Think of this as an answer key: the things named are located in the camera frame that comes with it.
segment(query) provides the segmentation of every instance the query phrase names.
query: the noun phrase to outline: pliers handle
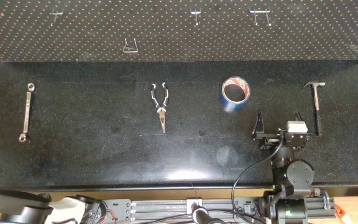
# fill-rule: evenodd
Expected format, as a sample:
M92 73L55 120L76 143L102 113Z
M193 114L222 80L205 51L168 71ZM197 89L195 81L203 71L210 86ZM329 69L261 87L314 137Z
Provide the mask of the pliers handle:
M157 109L157 112L159 113L160 110L163 110L164 112L167 111L169 95L168 95L168 89L167 89L166 84L165 83L162 84L162 87L164 88L164 92L165 92L165 99L164 99L164 102L162 103L162 106L160 106L158 101L155 99L155 84L152 84L152 85L153 85L152 99L153 99L154 106Z

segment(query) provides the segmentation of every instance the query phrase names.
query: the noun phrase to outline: black countertop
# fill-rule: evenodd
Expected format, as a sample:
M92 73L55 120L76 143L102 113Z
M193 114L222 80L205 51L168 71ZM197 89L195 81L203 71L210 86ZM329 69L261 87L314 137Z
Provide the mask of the black countertop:
M235 113L219 91L228 77L250 85ZM296 153L315 169L314 185L358 185L358 61L32 62L0 65L0 187L110 189L227 187L268 156L250 135L259 109L265 130L284 128L299 110L314 131L311 80L324 133ZM28 83L36 90L30 142L20 143ZM166 82L166 134L151 101ZM244 187L268 187L269 164Z

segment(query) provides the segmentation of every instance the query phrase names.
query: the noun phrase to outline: silver wrench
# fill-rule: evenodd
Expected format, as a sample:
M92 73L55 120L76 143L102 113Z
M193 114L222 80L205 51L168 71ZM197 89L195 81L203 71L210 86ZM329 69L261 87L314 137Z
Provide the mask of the silver wrench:
M29 91L27 92L27 98L25 100L25 114L24 114L24 128L23 133L20 134L19 141L25 142L27 140L27 132L29 130L29 116L30 116L30 103L31 103L31 93L35 90L35 85L33 83L27 84Z

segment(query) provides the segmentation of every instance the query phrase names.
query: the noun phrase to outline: blue tape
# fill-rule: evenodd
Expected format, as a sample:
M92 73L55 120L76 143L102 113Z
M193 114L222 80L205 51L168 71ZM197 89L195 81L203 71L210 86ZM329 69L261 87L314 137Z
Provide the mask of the blue tape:
M244 95L245 95L245 97L242 101L232 101L226 96L224 89L225 89L225 87L227 87L229 85L237 85L237 86L241 87L241 89L244 91ZM227 80L225 80L222 84L221 99L222 99L223 105L226 108L231 108L231 109L242 108L246 104L249 96L250 96L250 88L249 88L248 83L243 78L230 77Z

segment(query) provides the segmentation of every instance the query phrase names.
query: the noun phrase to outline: black pegboard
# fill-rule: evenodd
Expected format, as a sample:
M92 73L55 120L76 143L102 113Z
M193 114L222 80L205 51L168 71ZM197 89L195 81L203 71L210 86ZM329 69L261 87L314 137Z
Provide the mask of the black pegboard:
M268 13L257 15L250 9ZM191 10L201 10L196 26ZM63 11L53 24L53 11ZM124 39L139 51L125 54ZM358 59L358 1L3 1L0 58L26 61Z

